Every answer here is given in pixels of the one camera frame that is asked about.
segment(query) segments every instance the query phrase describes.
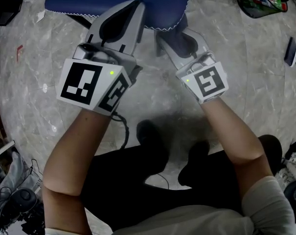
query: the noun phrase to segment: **human arm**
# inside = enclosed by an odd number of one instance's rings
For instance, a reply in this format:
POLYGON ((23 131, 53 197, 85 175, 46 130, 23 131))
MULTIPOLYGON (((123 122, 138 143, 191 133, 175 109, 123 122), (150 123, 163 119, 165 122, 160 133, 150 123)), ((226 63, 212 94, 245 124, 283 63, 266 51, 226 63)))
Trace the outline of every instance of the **human arm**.
POLYGON ((220 98, 204 103, 201 107, 234 165, 240 194, 243 197, 254 183, 272 175, 262 144, 252 130, 220 98))
POLYGON ((44 170, 46 228, 90 234, 79 199, 110 117, 82 110, 53 149, 44 170))

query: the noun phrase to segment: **white stitched trim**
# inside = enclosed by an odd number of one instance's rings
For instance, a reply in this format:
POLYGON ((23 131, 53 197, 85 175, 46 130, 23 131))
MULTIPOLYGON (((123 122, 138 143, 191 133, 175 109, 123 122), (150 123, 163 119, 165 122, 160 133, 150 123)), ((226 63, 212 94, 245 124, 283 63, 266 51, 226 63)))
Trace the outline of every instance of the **white stitched trim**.
MULTIPOLYGON (((182 20, 184 14, 186 13, 186 10, 187 10, 187 6, 189 4, 189 0, 187 1, 187 5, 186 5, 186 8, 182 14, 182 17, 179 19, 179 21, 177 22, 177 24, 175 24, 173 27, 169 27, 167 29, 160 29, 160 28, 153 28, 153 27, 147 27, 147 26, 144 26, 146 29, 152 29, 152 30, 157 30, 157 31, 170 31, 172 29, 174 29, 182 20)), ((51 12, 55 12, 55 13, 59 13, 59 14, 66 14, 66 15, 74 15, 74 16, 85 16, 85 17, 89 17, 89 18, 98 18, 99 16, 95 16, 95 15, 87 15, 87 14, 77 14, 77 13, 65 13, 65 12, 59 12, 59 11, 53 11, 53 10, 48 10, 46 9, 47 11, 51 11, 51 12)))

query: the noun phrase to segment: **forearm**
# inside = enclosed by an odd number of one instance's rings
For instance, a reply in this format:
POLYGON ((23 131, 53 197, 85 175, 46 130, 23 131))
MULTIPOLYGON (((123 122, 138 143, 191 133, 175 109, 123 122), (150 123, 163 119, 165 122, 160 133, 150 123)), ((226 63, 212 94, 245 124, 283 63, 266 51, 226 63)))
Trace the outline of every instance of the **forearm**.
POLYGON ((66 195, 81 193, 90 163, 110 117, 82 110, 53 149, 44 171, 44 185, 66 195))
POLYGON ((264 155, 256 135, 220 98, 201 107, 233 164, 242 165, 264 155))

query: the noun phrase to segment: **shirt sleeve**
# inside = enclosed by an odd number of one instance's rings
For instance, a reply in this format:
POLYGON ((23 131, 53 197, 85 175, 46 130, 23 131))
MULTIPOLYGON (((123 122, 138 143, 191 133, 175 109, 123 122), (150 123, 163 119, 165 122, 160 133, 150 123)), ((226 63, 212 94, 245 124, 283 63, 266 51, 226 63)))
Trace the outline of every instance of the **shirt sleeve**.
POLYGON ((75 234, 75 233, 69 233, 69 232, 64 232, 64 231, 50 229, 50 228, 45 229, 45 234, 46 235, 79 235, 79 234, 75 234))
POLYGON ((273 176, 249 189, 242 199, 242 211, 254 223, 255 234, 296 235, 293 209, 273 176))

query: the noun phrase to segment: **person's left arm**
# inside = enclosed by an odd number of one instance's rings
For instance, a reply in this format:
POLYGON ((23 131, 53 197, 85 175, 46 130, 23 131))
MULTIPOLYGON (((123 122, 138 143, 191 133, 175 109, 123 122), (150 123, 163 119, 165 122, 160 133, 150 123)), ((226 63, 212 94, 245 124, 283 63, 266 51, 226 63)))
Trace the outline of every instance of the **person's left arm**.
POLYGON ((110 120, 82 110, 53 149, 43 180, 46 228, 91 234, 79 195, 110 120))

